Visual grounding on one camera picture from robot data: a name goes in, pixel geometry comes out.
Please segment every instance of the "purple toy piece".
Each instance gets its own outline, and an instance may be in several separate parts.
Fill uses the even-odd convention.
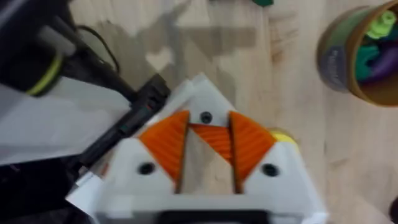
[[[376,81],[398,72],[398,44],[383,44],[380,56],[370,63],[370,67],[372,73],[365,82]]]

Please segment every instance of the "wooden surface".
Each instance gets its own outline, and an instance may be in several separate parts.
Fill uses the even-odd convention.
[[[335,17],[382,2],[275,0],[261,8],[249,0],[76,0],[72,11],[104,36],[134,88],[155,72],[171,88],[204,72],[238,111],[294,136],[330,223],[390,223],[398,111],[330,90],[315,64],[318,39]],[[201,154],[207,146],[192,138],[199,150],[190,153]],[[217,156],[207,151],[191,162],[205,168],[190,171],[186,192],[230,191],[228,166]]]

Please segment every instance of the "plastic container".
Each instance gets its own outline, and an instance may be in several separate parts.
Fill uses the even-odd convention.
[[[364,6],[337,18],[321,37],[317,62],[321,76],[333,88],[349,91],[379,106],[398,106],[398,73],[371,83],[359,83],[355,61],[371,22],[386,10],[398,14],[398,0],[381,6]]]

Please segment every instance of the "green toy piece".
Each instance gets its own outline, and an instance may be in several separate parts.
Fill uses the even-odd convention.
[[[362,46],[358,49],[355,61],[355,78],[364,81],[371,76],[371,68],[368,62],[376,59],[380,50],[376,45]]]
[[[397,16],[392,11],[384,12],[379,18],[371,22],[369,31],[366,33],[370,38],[378,40],[387,37],[397,20]]]
[[[253,0],[259,6],[266,7],[274,4],[274,0]]]

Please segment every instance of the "screw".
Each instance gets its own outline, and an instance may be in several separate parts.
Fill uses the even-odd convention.
[[[279,175],[279,169],[272,164],[264,164],[261,167],[262,172],[269,177],[276,177]]]
[[[213,119],[213,116],[211,113],[205,111],[200,114],[200,120],[202,121],[203,124],[210,124],[211,120]]]
[[[140,175],[149,175],[155,171],[155,164],[153,162],[144,162],[138,167]]]

